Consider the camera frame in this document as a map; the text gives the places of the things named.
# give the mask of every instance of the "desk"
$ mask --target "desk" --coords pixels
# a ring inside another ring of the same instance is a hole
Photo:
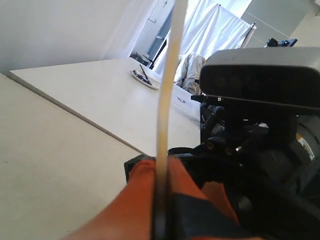
[[[108,205],[139,153],[0,74],[0,239],[57,240]]]
[[[137,61],[124,58],[14,70],[9,77],[131,148],[155,156],[160,91],[131,77],[130,71],[139,68]],[[194,148],[200,144],[200,104],[176,85],[173,95],[188,99],[189,108],[171,105],[168,147]]]

